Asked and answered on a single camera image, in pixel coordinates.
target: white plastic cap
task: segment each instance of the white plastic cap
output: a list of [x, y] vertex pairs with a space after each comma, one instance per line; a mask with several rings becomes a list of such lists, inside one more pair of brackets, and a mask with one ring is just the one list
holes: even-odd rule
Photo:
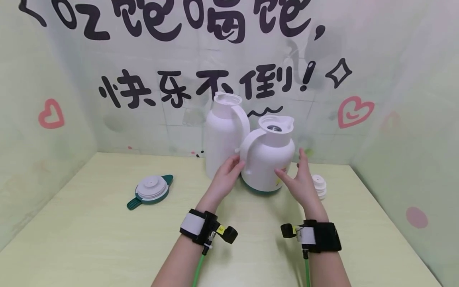
[[319, 199], [324, 199], [327, 194], [327, 183], [325, 182], [324, 178], [318, 174], [314, 174], [313, 182]]
[[168, 184], [161, 176], [149, 176], [142, 179], [135, 192], [145, 200], [161, 197], [168, 190]]

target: yellow label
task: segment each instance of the yellow label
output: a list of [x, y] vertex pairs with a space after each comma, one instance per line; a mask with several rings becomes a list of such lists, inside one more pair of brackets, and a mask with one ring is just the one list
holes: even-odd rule
[[220, 225], [220, 227], [217, 229], [217, 233], [223, 235], [223, 232], [225, 232], [225, 227], [223, 225]]

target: black wrist strap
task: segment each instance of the black wrist strap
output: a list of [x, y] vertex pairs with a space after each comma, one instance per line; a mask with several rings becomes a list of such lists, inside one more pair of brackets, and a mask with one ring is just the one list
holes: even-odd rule
[[208, 211], [202, 213], [190, 209], [180, 227], [180, 233], [191, 238], [194, 243], [206, 247], [205, 253], [212, 248], [212, 241], [216, 234], [227, 243], [233, 244], [238, 236], [237, 231], [231, 226], [225, 228], [217, 219], [218, 216]]
[[187, 230], [186, 227], [184, 226], [185, 221], [187, 220], [187, 218], [185, 218], [182, 226], [180, 227], [180, 233], [185, 235], [188, 238], [191, 238], [194, 243], [199, 244], [199, 245], [204, 245], [207, 239], [209, 238], [209, 236], [211, 235], [212, 231], [216, 231], [218, 227], [220, 226], [220, 223], [218, 223], [217, 221], [218, 216], [208, 211], [202, 213], [194, 209], [190, 209], [188, 213], [204, 219], [202, 228], [198, 234], [194, 234], [193, 232]]
[[305, 220], [302, 225], [293, 227], [284, 224], [280, 227], [284, 238], [297, 237], [303, 250], [313, 253], [341, 251], [341, 241], [335, 225], [331, 222]]

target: exclamation mark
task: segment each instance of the exclamation mark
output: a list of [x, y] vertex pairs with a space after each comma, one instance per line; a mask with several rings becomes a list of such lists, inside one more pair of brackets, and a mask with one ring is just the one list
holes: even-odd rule
[[304, 85], [300, 87], [300, 91], [304, 92], [308, 88], [306, 85], [311, 80], [311, 76], [313, 75], [314, 68], [315, 68], [315, 61], [310, 61], [308, 64], [308, 68], [306, 69], [306, 72], [304, 73], [304, 77], [303, 77]]

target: green cable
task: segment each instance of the green cable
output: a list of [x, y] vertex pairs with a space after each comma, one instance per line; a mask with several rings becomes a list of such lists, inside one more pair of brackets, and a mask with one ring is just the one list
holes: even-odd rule
[[307, 259], [304, 260], [304, 266], [306, 267], [306, 286], [311, 287], [311, 281], [309, 278], [309, 261]]
[[204, 261], [204, 255], [201, 256], [201, 259], [199, 259], [198, 267], [196, 268], [196, 273], [195, 273], [195, 279], [193, 280], [193, 287], [196, 287], [198, 285], [198, 277], [199, 277], [199, 272], [201, 271], [201, 266]]

